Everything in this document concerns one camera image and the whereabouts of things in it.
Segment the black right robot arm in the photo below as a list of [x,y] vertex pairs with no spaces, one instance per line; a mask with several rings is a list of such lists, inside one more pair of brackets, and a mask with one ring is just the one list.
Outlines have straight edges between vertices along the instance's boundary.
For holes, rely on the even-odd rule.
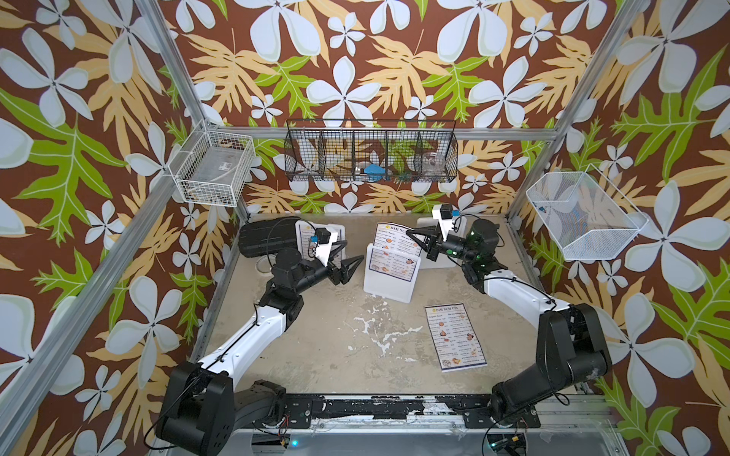
[[554,298],[498,261],[496,223],[479,218],[464,237],[445,235],[440,225],[411,228],[406,235],[428,260],[441,255],[456,260],[469,285],[501,301],[537,330],[535,363],[492,388],[487,411],[494,424],[519,422],[537,403],[611,371],[597,310],[589,304],[573,305]]

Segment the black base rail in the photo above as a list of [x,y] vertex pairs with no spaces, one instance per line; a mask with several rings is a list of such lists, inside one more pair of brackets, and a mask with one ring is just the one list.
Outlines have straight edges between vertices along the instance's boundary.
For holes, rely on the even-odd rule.
[[364,417],[406,421],[420,416],[459,417],[468,429],[486,429],[494,423],[488,394],[313,394],[287,393],[269,417],[257,425],[277,429],[311,429],[316,420]]

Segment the white menu holder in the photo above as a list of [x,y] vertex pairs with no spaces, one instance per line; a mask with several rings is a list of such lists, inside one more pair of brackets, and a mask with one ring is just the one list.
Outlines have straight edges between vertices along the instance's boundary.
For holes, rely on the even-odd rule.
[[346,230],[340,224],[310,223],[298,220],[295,223],[298,252],[304,260],[316,260],[322,254],[334,251],[336,246],[329,249],[328,243],[345,241]]
[[369,244],[363,291],[401,303],[410,303],[420,269],[418,256],[405,256]]
[[[416,221],[416,227],[417,228],[428,228],[429,232],[435,232],[435,237],[438,241],[443,241],[443,236],[441,233],[440,225],[437,220],[434,220],[433,218],[419,218]],[[467,232],[467,222],[466,218],[461,218],[456,222],[450,231],[450,234],[458,236],[458,237],[464,237]],[[446,254],[440,254],[437,258],[437,260],[428,260],[427,259],[427,253],[425,251],[422,251],[420,253],[421,263],[420,263],[420,269],[421,270],[434,270],[434,269],[450,269],[454,268],[455,265],[449,260],[448,256]]]

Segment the dim sum menu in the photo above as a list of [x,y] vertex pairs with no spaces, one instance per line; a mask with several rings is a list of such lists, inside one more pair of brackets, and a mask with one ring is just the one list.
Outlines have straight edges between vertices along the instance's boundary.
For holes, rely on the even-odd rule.
[[298,236],[298,250],[300,251],[300,254],[306,258],[306,260],[312,260],[315,258],[316,245],[315,241],[313,241],[313,236],[315,235],[317,228],[327,228],[331,232],[338,233],[339,239],[346,239],[345,227],[343,225],[320,223],[310,225],[309,223],[300,220],[299,222],[296,222],[295,227]]
[[391,222],[376,226],[368,270],[406,282],[414,280],[421,249],[407,235],[410,227]]
[[428,306],[424,311],[441,372],[488,365],[463,303]]

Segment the black plastic case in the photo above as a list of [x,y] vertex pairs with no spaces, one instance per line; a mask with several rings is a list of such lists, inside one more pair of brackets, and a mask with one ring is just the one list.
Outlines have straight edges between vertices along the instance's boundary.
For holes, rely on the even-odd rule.
[[284,248],[297,248],[298,217],[248,222],[239,231],[239,250],[247,258],[275,255]]

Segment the blue object in basket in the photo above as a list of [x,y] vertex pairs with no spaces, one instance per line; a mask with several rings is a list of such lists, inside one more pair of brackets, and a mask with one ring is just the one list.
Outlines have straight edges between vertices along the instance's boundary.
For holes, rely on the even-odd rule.
[[368,182],[379,182],[385,180],[387,177],[386,169],[374,163],[364,168],[364,174]]

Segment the white mesh basket right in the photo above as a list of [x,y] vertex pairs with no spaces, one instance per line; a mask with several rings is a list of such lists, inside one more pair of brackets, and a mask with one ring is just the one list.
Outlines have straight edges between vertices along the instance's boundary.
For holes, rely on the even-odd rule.
[[595,165],[548,172],[527,198],[567,261],[616,260],[649,222]]

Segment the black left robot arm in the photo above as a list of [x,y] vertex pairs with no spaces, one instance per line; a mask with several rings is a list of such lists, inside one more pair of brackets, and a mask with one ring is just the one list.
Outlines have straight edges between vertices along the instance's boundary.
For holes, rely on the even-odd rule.
[[284,422],[284,387],[264,380],[244,391],[236,387],[262,352],[296,321],[305,291],[325,280],[334,285],[350,281],[365,257],[335,262],[346,244],[333,241],[317,247],[312,260],[296,248],[277,252],[272,277],[251,319],[209,355],[171,372],[161,414],[151,428],[157,439],[194,455],[217,455],[238,429]]

